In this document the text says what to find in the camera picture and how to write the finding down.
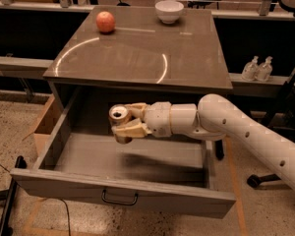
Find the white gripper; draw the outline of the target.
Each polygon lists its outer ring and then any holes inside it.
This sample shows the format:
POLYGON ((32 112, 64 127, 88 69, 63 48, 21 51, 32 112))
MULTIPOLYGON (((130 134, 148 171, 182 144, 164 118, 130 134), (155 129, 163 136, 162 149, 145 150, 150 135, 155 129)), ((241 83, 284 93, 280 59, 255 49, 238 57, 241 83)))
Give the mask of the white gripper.
POLYGON ((136 118, 127 124, 112 127, 117 137, 144 138, 153 134, 157 138, 170 137, 170 102, 156 102, 148 107, 144 102, 126 104, 125 107, 136 118))

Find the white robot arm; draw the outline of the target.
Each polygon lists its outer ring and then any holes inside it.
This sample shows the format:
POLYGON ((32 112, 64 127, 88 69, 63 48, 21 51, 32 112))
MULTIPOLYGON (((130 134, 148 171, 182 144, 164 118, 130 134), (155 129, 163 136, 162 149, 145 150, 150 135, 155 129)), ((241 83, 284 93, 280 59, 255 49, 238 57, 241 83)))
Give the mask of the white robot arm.
POLYGON ((117 104, 109 109, 108 116, 111 131, 121 144, 148 135, 184 135, 205 141, 235 138, 295 191, 295 143, 251 119, 218 94, 207 94, 197 104, 117 104))

